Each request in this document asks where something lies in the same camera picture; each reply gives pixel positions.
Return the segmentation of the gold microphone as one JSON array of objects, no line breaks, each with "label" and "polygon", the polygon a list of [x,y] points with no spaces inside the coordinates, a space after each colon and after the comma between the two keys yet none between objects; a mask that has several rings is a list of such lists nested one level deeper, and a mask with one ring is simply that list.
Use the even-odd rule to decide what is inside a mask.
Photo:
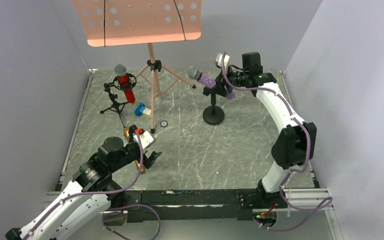
[{"label": "gold microphone", "polygon": [[[131,141],[130,140],[130,128],[131,128],[130,126],[125,126],[123,128],[123,135],[124,135],[124,137],[128,143]],[[136,168],[138,170],[140,170],[140,174],[143,174],[145,172],[145,169],[143,167],[140,167],[140,162],[137,159],[134,161],[134,164],[135,164]]]}]

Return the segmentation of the black tripod shock-mount stand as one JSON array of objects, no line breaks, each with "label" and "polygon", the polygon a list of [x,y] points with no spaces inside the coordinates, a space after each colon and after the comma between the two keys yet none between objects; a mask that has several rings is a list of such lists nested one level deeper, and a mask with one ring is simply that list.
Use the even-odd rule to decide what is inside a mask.
[{"label": "black tripod shock-mount stand", "polygon": [[122,91],[122,90],[118,89],[119,84],[118,84],[118,82],[116,82],[116,76],[114,77],[112,82],[105,83],[103,86],[104,86],[104,92],[108,94],[108,97],[111,101],[111,106],[109,106],[103,110],[100,110],[99,113],[104,114],[105,112],[108,112],[108,111],[112,111],[114,113],[117,113],[123,127],[125,127],[124,121],[122,119],[122,112],[123,112],[125,106],[127,104],[130,104],[130,103],[127,102],[127,99],[124,102],[119,102],[118,101],[118,97],[119,97],[118,94],[112,92],[112,89]]}]

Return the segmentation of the black round-base mic stand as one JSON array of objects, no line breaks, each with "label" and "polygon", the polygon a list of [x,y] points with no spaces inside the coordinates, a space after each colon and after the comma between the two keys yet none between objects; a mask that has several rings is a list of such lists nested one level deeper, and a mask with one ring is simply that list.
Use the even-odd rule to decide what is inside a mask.
[{"label": "black round-base mic stand", "polygon": [[203,89],[203,95],[210,96],[210,106],[207,107],[203,113],[203,120],[209,125],[219,125],[225,119],[225,113],[223,109],[217,106],[216,93],[207,87]]}]

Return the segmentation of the purple glitter microphone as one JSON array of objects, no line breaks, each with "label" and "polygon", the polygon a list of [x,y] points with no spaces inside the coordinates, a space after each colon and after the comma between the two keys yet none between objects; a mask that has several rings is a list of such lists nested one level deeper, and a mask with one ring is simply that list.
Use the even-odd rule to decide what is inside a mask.
[{"label": "purple glitter microphone", "polygon": [[[202,84],[204,86],[204,88],[207,87],[208,89],[214,91],[214,88],[216,86],[215,79],[208,76],[207,74],[201,72],[195,66],[190,66],[186,70],[186,74],[187,74],[189,79],[196,80],[198,83]],[[231,88],[227,87],[227,89],[229,91],[229,94],[226,98],[228,100],[233,100],[235,98],[236,94],[233,92],[233,90]]]}]

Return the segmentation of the red glitter microphone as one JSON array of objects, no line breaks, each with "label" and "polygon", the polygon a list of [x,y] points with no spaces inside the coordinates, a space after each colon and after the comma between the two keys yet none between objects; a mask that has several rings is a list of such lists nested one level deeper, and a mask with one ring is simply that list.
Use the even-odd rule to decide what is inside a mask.
[{"label": "red glitter microphone", "polygon": [[117,88],[124,92],[127,102],[133,104],[136,101],[133,88],[137,84],[137,78],[128,73],[127,68],[121,63],[114,67],[114,73],[116,75],[115,81],[118,82]]}]

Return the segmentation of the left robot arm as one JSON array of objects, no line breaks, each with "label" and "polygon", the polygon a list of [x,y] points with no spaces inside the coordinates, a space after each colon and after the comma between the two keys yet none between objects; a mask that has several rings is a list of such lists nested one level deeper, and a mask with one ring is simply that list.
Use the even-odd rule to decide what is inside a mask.
[{"label": "left robot arm", "polygon": [[146,156],[146,148],[154,137],[135,125],[125,128],[127,143],[120,137],[108,137],[88,161],[83,163],[72,180],[34,220],[21,228],[12,228],[7,240],[67,240],[81,226],[108,209],[135,208],[142,195],[121,187],[112,175],[119,169],[139,162],[149,169],[160,152]]}]

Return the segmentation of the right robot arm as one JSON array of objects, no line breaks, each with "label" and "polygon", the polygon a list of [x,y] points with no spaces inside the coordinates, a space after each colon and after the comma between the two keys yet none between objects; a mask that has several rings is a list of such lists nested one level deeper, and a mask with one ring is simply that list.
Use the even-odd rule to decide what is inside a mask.
[{"label": "right robot arm", "polygon": [[273,164],[258,182],[259,195],[265,197],[282,190],[289,177],[304,173],[314,155],[317,127],[305,121],[283,95],[277,79],[264,72],[258,52],[243,54],[243,67],[229,64],[228,55],[219,53],[215,64],[221,69],[225,90],[251,92],[266,108],[278,130],[271,148]]}]

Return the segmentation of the pink music stand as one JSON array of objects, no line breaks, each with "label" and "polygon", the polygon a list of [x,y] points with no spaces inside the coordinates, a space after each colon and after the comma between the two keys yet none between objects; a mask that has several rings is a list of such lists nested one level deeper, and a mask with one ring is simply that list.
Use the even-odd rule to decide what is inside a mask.
[{"label": "pink music stand", "polygon": [[201,32],[200,0],[74,0],[74,9],[91,47],[147,44],[150,59],[137,74],[151,71],[151,124],[155,133],[155,99],[162,97],[158,73],[165,70],[175,82],[196,85],[156,59],[153,44],[198,39]]}]

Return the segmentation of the blue toy block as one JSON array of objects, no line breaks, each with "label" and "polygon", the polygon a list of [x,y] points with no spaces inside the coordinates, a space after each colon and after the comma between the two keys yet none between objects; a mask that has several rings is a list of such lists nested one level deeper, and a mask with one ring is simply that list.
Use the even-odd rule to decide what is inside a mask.
[{"label": "blue toy block", "polygon": [[144,110],[146,109],[146,106],[144,103],[140,103],[137,108],[134,110],[134,114],[137,116],[137,117],[140,117],[143,115],[143,112]]}]

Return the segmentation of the cream toy block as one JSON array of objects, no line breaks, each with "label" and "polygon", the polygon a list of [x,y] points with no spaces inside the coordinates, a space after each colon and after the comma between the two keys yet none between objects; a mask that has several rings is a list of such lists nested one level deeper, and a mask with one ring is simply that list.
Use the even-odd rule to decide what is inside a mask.
[{"label": "cream toy block", "polygon": [[143,115],[146,115],[146,116],[151,116],[151,115],[152,115],[152,110],[149,109],[149,108],[144,107],[144,108],[141,110],[141,113],[142,113]]}]

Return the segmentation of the blue poker chip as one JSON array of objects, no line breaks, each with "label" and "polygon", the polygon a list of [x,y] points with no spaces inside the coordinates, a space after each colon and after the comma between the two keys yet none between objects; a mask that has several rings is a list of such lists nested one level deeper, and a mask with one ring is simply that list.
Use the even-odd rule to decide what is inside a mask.
[{"label": "blue poker chip", "polygon": [[161,126],[162,128],[166,128],[166,127],[168,126],[168,122],[167,122],[166,120],[162,120],[162,121],[160,122],[160,126]]}]

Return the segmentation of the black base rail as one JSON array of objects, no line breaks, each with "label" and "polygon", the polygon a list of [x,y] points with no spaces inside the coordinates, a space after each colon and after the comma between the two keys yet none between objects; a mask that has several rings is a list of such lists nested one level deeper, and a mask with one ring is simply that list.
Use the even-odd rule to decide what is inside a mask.
[{"label": "black base rail", "polygon": [[259,213],[286,208],[279,193],[265,193],[257,187],[127,190],[111,201],[109,210],[125,214],[127,223],[142,223],[157,219],[251,221]]}]

